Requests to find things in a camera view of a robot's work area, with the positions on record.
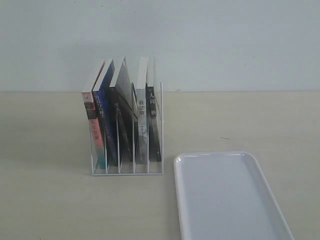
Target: wire book organizer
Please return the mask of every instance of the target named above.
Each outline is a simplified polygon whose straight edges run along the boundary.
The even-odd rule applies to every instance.
[[[103,134],[104,138],[104,159],[105,159],[105,169],[100,168],[98,164],[98,156],[94,146],[93,137],[90,130],[90,158],[91,158],[91,174],[92,176],[118,176],[118,175],[162,175],[164,173],[164,97],[163,97],[163,85],[162,82],[159,85],[159,90],[155,88],[155,101],[157,106],[158,115],[158,136],[160,145],[160,155],[161,161],[157,161],[154,157],[155,149],[150,148],[152,141],[150,132],[150,121],[147,121],[147,148],[146,152],[140,152],[139,142],[137,141],[138,131],[135,125],[137,121],[135,120],[135,115],[132,114],[132,158],[129,157],[125,148],[120,149],[121,133],[118,123],[118,117],[116,117],[116,148],[117,148],[117,165],[110,161],[108,156],[107,140],[106,134]],[[137,107],[136,91],[135,86],[131,84],[131,108]],[[144,154],[146,156],[146,162],[141,163],[138,161],[140,156]]]

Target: wall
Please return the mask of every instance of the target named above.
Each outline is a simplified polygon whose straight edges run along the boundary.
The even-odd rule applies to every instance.
[[[156,56],[166,91],[320,90],[319,12],[318,0],[2,0],[0,91],[80,91],[96,58],[123,55]]]

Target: book spine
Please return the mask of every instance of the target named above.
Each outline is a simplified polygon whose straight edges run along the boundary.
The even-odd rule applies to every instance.
[[[105,160],[104,139],[101,134],[100,124],[97,116],[97,109],[94,104],[93,96],[91,92],[83,92],[82,97],[84,100],[85,99],[91,100],[91,101],[85,101],[84,107],[85,107],[86,115],[88,117],[90,131],[92,134],[93,144],[95,147],[98,163],[100,166],[105,166],[106,160]]]
[[[156,106],[156,97],[155,90],[153,86],[147,87],[147,97],[148,97],[148,108],[150,115],[150,130],[152,131],[151,146],[153,146],[151,153],[153,151],[156,152],[156,160],[158,162],[161,161],[161,151],[160,151],[160,143],[159,143],[159,132],[158,132],[158,124],[157,124],[157,106]]]
[[[133,159],[133,155],[132,155],[132,145],[131,145],[131,141],[129,140],[129,136],[127,133],[127,128],[126,128],[126,124],[124,121],[124,116],[123,113],[121,111],[121,106],[119,103],[119,99],[118,99],[118,93],[115,92],[115,90],[113,88],[109,88],[109,96],[110,99],[114,105],[114,109],[115,109],[115,113],[117,116],[117,120],[118,120],[118,124],[120,127],[120,131],[121,131],[121,135],[123,138],[123,142],[124,142],[124,146],[127,149],[127,153],[129,156],[129,159],[132,160]]]
[[[96,104],[97,110],[98,110],[98,118],[100,119],[100,122],[103,126],[103,129],[104,129],[105,139],[106,139],[106,143],[108,145],[108,150],[110,152],[110,156],[111,156],[113,162],[115,164],[118,164],[117,148],[115,146],[114,139],[113,139],[112,134],[110,132],[111,131],[110,123],[108,123],[108,119],[107,119],[109,113],[104,108],[104,103],[103,103],[103,101],[105,101],[105,98],[103,96],[101,96],[100,91],[94,91],[92,93],[93,93],[95,104]]]
[[[138,108],[138,142],[139,142],[139,162],[147,164],[147,102],[146,89],[136,90],[136,100]]]

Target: table surface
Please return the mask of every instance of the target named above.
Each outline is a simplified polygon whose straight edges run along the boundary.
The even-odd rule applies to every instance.
[[[320,239],[320,92],[164,94],[164,175],[90,176],[79,93],[0,93],[0,238],[178,240],[173,160],[247,151],[296,240]]]

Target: white tray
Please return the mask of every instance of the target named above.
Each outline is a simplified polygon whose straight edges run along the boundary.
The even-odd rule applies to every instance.
[[[251,154],[184,153],[174,175],[182,240],[294,240]]]

